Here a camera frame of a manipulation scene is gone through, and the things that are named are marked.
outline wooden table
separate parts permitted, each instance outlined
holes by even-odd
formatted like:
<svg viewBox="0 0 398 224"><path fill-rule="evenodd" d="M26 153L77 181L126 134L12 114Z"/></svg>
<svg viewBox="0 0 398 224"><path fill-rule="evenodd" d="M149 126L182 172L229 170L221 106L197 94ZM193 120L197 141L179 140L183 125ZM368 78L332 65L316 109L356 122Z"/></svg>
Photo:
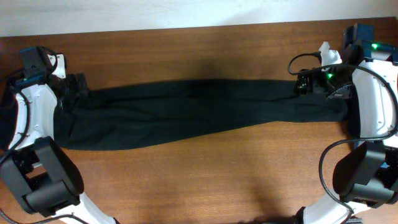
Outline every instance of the wooden table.
<svg viewBox="0 0 398 224"><path fill-rule="evenodd" d="M0 68L20 68L20 49L45 45L66 55L70 73L84 72L91 89L197 78L294 80L286 71L293 56L323 41L340 49L343 30L356 22L375 25L376 40L398 45L395 18L41 35L0 38ZM291 216L316 202L324 194L320 154L343 138L338 123L274 122L130 151L66 153L85 192L121 223L233 223ZM326 158L329 186L347 153L340 146ZM0 189L0 207L12 218L42 218L24 213L2 182ZM383 205L360 216L397 223L397 209Z"/></svg>

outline black cloth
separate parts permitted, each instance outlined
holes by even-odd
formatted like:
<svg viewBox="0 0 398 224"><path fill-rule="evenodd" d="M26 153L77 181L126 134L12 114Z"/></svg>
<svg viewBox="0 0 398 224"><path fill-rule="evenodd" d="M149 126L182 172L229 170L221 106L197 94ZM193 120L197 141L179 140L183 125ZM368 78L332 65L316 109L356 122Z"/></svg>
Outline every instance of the black cloth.
<svg viewBox="0 0 398 224"><path fill-rule="evenodd" d="M294 96L294 84L189 80L91 91L71 113L55 113L55 141L69 149L134 149L271 121L345 118L344 100Z"/></svg>

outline white wall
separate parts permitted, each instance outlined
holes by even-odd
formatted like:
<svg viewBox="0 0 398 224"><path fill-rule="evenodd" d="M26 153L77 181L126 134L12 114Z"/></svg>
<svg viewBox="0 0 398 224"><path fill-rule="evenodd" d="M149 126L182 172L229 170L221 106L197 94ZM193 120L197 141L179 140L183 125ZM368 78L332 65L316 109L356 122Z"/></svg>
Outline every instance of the white wall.
<svg viewBox="0 0 398 224"><path fill-rule="evenodd" d="M398 16L398 0L0 0L0 36Z"/></svg>

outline folded fabric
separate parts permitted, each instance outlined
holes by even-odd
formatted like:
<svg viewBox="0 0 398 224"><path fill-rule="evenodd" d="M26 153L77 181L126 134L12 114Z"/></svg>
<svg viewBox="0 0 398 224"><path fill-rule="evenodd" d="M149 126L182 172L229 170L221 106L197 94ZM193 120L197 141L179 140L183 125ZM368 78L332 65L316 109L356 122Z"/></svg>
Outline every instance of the folded fabric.
<svg viewBox="0 0 398 224"><path fill-rule="evenodd" d="M344 100L295 96L294 84L188 80L91 91L70 113L54 114L55 141L69 149L134 149L271 121L346 117Z"/></svg>

